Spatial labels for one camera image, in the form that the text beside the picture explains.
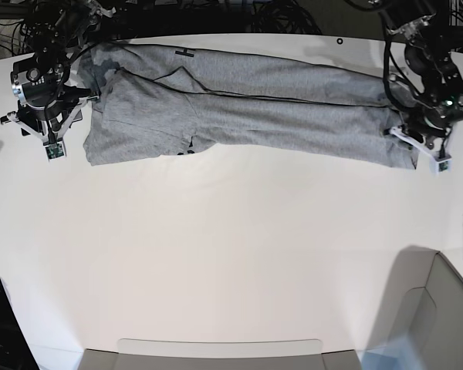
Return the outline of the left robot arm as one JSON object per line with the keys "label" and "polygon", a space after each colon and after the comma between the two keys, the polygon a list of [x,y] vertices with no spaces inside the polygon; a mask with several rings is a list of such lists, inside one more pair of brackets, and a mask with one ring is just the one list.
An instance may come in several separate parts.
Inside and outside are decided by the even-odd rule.
{"label": "left robot arm", "polygon": [[[448,7],[441,1],[372,1],[368,10],[380,16],[384,32],[385,91],[404,114],[402,125],[388,133],[429,150],[440,139],[445,150],[453,125],[463,120],[463,77],[451,57],[461,38],[447,24]],[[402,72],[389,73],[396,35],[405,38],[404,59],[420,76],[421,92]]]}

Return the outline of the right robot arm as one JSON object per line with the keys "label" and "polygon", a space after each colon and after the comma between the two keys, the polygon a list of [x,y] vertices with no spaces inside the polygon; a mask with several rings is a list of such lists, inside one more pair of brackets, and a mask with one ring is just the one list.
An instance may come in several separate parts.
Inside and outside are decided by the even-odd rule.
{"label": "right robot arm", "polygon": [[37,1],[25,20],[25,40],[33,51],[13,64],[10,74],[18,110],[1,118],[15,122],[25,135],[56,143],[77,113],[93,97],[89,89],[69,86],[71,68],[91,32],[117,10],[112,1]]}

